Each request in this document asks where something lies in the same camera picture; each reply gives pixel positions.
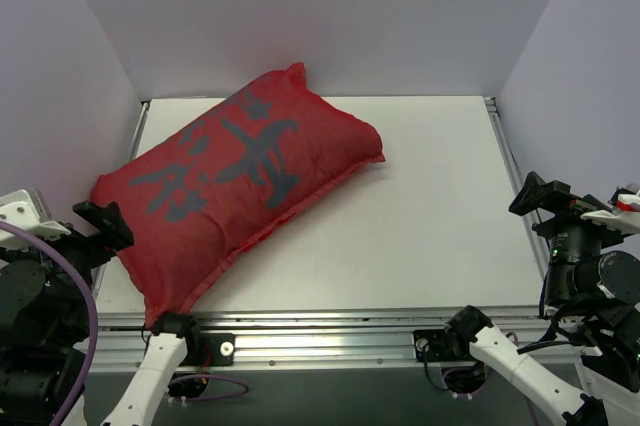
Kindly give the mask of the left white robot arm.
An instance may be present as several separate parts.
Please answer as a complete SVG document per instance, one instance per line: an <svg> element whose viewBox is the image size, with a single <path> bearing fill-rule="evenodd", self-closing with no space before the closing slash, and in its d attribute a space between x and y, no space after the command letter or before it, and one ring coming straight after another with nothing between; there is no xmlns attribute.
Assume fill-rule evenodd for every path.
<svg viewBox="0 0 640 426"><path fill-rule="evenodd" d="M26 190L1 200L1 422L82 425L97 348L92 271L131 247L117 203L74 205L85 236Z"/></svg>

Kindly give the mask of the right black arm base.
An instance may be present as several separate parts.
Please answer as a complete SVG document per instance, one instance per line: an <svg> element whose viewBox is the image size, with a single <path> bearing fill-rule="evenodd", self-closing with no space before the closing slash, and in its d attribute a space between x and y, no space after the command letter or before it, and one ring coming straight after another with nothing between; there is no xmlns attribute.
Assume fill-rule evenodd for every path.
<svg viewBox="0 0 640 426"><path fill-rule="evenodd" d="M415 358L421 363L475 361L469 342L456 333L440 329L418 329L412 332Z"/></svg>

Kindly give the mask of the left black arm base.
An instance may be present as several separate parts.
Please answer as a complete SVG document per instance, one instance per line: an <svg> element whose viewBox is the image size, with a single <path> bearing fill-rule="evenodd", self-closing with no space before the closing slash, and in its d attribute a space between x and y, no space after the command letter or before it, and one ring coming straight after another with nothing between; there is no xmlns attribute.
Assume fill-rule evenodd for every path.
<svg viewBox="0 0 640 426"><path fill-rule="evenodd" d="M231 333L206 333L195 322L156 324L140 370L173 373L180 367L206 370L212 366L231 366L234 362L235 336Z"/></svg>

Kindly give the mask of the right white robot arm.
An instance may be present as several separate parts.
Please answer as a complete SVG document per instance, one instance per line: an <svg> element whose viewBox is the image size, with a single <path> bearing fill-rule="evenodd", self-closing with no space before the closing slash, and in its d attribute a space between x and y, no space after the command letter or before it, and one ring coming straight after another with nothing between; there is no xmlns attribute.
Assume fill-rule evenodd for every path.
<svg viewBox="0 0 640 426"><path fill-rule="evenodd" d="M639 422L639 260L619 250L639 233L639 188L619 187L607 203L530 172L509 206L550 251L539 314L548 323L518 346L481 310L466 306L444 326L444 346L507 380L555 425Z"/></svg>

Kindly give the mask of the red pillowcase with grey print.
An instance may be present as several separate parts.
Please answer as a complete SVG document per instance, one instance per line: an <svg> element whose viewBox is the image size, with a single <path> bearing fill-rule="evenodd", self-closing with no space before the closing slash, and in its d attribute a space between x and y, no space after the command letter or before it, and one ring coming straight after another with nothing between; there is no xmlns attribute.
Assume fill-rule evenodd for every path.
<svg viewBox="0 0 640 426"><path fill-rule="evenodd" d="M120 260L152 325L188 313L240 254L383 158L377 130L310 91L296 63L100 176L90 198L116 203L133 233Z"/></svg>

